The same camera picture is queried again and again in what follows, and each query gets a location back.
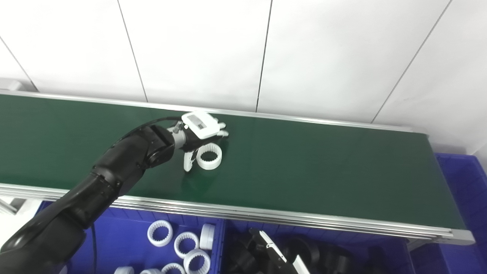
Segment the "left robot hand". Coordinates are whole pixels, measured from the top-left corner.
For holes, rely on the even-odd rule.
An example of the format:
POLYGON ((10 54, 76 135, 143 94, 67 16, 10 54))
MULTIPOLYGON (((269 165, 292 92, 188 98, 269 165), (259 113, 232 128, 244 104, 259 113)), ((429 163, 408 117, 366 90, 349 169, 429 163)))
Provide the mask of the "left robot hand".
POLYGON ((184 171, 190 172, 196 161, 203 170, 214 170, 221 164, 223 151, 215 142, 229 136, 226 123, 207 112, 189 112, 181 116, 180 149, 184 151, 184 171))

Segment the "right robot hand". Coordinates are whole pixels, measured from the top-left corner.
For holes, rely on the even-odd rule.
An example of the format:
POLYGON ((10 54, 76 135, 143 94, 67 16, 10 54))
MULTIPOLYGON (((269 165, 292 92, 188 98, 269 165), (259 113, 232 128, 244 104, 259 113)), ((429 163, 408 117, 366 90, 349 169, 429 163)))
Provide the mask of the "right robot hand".
POLYGON ((280 274, 309 274, 310 271, 300 255, 296 255, 294 260, 289 260, 281 252, 273 239, 265 231, 256 228, 249 229, 250 234, 257 243, 266 247, 266 253, 270 260, 278 268, 280 274))

